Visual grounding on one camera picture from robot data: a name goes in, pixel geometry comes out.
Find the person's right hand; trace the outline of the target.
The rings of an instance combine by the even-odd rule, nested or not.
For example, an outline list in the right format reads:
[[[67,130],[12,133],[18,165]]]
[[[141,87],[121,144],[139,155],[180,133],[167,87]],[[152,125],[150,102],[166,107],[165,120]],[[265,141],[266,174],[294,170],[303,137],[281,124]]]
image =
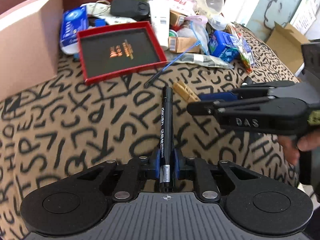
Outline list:
[[[293,142],[290,137],[278,136],[278,142],[283,147],[286,160],[291,165],[297,165],[301,152],[312,151],[319,147],[320,132],[319,129],[301,137],[297,142]]]

